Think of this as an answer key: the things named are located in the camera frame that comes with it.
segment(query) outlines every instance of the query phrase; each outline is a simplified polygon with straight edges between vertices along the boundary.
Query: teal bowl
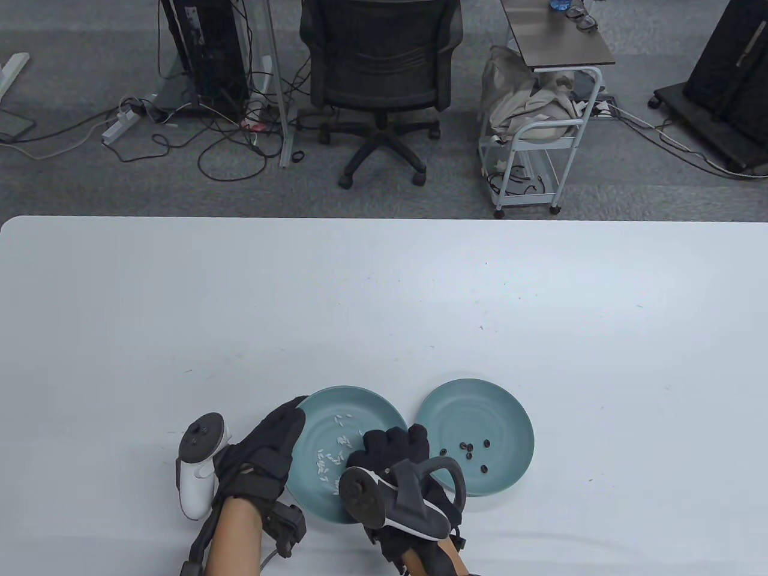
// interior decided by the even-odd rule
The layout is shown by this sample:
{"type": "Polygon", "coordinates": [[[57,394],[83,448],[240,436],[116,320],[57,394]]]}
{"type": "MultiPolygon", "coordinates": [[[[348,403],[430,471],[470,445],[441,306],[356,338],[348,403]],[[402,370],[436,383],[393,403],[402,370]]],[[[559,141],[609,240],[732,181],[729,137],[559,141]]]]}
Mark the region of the teal bowl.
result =
{"type": "Polygon", "coordinates": [[[406,421],[383,397],[356,386],[325,388],[299,406],[306,424],[293,448],[286,486],[305,512],[328,522],[354,524],[337,489],[347,457],[363,449],[362,435],[369,430],[407,429],[406,421]]]}
{"type": "MultiPolygon", "coordinates": [[[[444,449],[462,467],[467,496],[509,488],[533,459],[533,425],[525,409],[501,386],[485,380],[453,380],[432,390],[416,421],[429,434],[430,457],[444,449]],[[467,459],[469,450],[462,446],[470,444],[472,458],[467,459]]],[[[453,489],[445,470],[433,476],[444,488],[453,489]]]]}

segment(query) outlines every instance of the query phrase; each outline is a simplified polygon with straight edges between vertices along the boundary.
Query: floor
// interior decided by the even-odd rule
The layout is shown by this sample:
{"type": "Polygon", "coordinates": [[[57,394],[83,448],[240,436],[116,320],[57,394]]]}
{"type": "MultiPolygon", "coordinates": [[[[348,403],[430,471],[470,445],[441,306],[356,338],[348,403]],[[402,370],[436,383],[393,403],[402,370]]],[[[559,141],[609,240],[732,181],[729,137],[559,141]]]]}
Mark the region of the floor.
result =
{"type": "MultiPolygon", "coordinates": [[[[283,67],[291,73],[306,52],[298,38],[299,0],[272,0],[283,67]]],[[[632,0],[595,3],[593,13],[617,64],[604,70],[620,106],[660,123],[645,103],[655,88],[687,79],[727,0],[632,0]]],[[[305,159],[288,169],[276,161],[252,180],[219,184],[197,170],[213,135],[162,159],[119,164],[93,137],[83,147],[33,162],[0,148],[0,223],[19,214],[103,214],[225,217],[490,218],[492,208],[474,152],[480,76],[488,46],[501,41],[504,19],[494,0],[462,0],[465,39],[454,53],[453,104],[440,114],[443,137],[408,142],[428,164],[424,188],[411,171],[379,152],[363,165],[352,190],[336,180],[356,149],[354,137],[320,147],[316,134],[298,134],[305,159]]],[[[28,69],[2,106],[38,121],[47,134],[110,106],[124,94],[157,87],[156,0],[50,3],[0,0],[0,60],[31,53],[28,69]]],[[[173,49],[163,34],[162,58],[173,49]]],[[[118,141],[126,156],[154,154],[160,131],[181,142],[197,121],[158,130],[144,121],[118,141]]],[[[82,138],[86,130],[31,144],[46,154],[82,138]]],[[[693,142],[672,128],[673,135],[693,142]]],[[[268,148],[275,143],[267,141],[268,148]]],[[[261,159],[241,147],[215,148],[204,158],[218,177],[248,174],[261,159]]],[[[683,164],[616,121],[590,125],[557,218],[576,220],[767,221],[768,183],[724,180],[683,164]]],[[[551,218],[545,207],[507,210],[507,218],[551,218]]]]}

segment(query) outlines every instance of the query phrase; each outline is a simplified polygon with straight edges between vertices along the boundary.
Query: table top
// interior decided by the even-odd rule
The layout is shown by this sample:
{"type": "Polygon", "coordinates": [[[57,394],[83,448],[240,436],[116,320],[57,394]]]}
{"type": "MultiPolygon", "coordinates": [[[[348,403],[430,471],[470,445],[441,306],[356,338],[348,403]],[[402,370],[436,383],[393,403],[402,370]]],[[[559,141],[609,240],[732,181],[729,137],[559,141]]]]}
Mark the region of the table top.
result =
{"type": "Polygon", "coordinates": [[[599,29],[582,32],[549,0],[501,0],[520,54],[530,68],[616,64],[599,29]]]}
{"type": "MultiPolygon", "coordinates": [[[[510,390],[523,479],[468,503],[476,574],[762,574],[768,224],[20,217],[0,232],[0,562],[177,574],[174,458],[224,414],[368,387],[510,390]]],[[[386,574],[308,518],[268,574],[386,574]]],[[[265,552],[271,546],[265,545],[265,552]]]]}

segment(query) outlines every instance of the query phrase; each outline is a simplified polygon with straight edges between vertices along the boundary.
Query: vr controller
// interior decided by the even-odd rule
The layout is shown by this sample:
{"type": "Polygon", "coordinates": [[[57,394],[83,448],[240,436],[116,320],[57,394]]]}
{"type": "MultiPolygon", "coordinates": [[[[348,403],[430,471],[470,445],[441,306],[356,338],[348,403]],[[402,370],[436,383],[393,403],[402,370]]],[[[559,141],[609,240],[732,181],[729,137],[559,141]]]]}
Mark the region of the vr controller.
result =
{"type": "Polygon", "coordinates": [[[181,438],[176,489],[181,511],[190,520],[200,520],[210,511],[216,483],[214,456],[229,445],[231,438],[218,412],[209,412],[192,422],[181,438]]]}

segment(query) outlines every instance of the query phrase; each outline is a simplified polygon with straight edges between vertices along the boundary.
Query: computer tower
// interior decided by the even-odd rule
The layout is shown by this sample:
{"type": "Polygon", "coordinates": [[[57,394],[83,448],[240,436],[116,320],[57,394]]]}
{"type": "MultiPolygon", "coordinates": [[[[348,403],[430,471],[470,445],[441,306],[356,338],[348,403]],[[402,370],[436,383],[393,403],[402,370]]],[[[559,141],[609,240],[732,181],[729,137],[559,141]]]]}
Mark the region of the computer tower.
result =
{"type": "Polygon", "coordinates": [[[731,0],[683,93],[768,146],[768,0],[731,0]]]}
{"type": "Polygon", "coordinates": [[[232,0],[162,0],[195,106],[239,121],[249,100],[248,45],[232,0]]]}

